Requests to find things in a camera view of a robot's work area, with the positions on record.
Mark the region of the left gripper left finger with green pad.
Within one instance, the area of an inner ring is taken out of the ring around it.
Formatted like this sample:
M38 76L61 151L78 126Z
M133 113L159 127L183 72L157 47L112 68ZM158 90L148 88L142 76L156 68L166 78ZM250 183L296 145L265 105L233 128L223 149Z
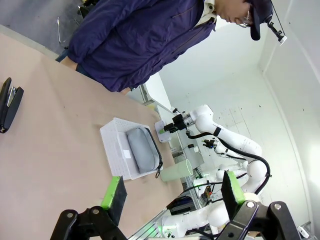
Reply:
M126 240L119 229L127 191L122 176L114 176L100 205L79 213L74 209L62 211L51 235L52 240Z

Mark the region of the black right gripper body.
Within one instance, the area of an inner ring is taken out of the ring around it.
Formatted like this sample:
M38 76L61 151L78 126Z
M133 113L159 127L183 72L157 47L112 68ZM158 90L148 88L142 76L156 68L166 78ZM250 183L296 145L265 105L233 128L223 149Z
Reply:
M178 114L172 118L172 121L173 121L173 130L175 132L183 129L187 129L187 127L192 125L192 117L189 113Z

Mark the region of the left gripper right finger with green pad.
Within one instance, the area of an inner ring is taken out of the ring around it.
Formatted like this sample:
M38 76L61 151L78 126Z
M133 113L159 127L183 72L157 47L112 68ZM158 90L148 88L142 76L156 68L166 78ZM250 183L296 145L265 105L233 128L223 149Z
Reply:
M265 206L254 193L244 193L236 176L225 171L222 180L222 199L229 222L218 240L243 240L248 232L257 232L264 240L300 240L287 204L275 201Z

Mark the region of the person's right hand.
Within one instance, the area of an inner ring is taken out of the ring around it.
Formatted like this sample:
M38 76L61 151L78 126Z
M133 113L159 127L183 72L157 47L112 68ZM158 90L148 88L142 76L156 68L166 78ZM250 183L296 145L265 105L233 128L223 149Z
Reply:
M62 63L72 70L76 70L78 66L78 64L72 61L68 56L63 59Z

